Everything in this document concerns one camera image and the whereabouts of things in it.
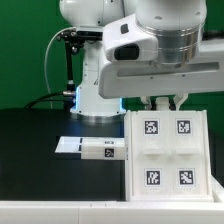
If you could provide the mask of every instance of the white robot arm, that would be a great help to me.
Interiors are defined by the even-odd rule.
[[[205,0],[140,0],[104,28],[104,98],[223,91],[224,41],[202,40]]]

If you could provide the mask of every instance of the green wall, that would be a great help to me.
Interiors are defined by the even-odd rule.
[[[44,54],[48,42],[69,25],[60,15],[59,0],[13,0],[0,4],[0,109],[21,108],[47,94]],[[206,30],[224,29],[224,1],[207,0]],[[80,57],[74,60],[75,74],[81,72]],[[49,55],[52,92],[66,86],[64,44],[55,42]],[[208,110],[209,127],[224,136],[224,93],[191,95],[186,110]],[[139,99],[124,101],[126,108],[142,108]]]

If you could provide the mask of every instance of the black table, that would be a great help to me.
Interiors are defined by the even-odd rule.
[[[123,133],[122,123],[90,125],[62,110],[1,110],[0,200],[124,200],[123,161],[55,154],[60,136],[123,137]]]

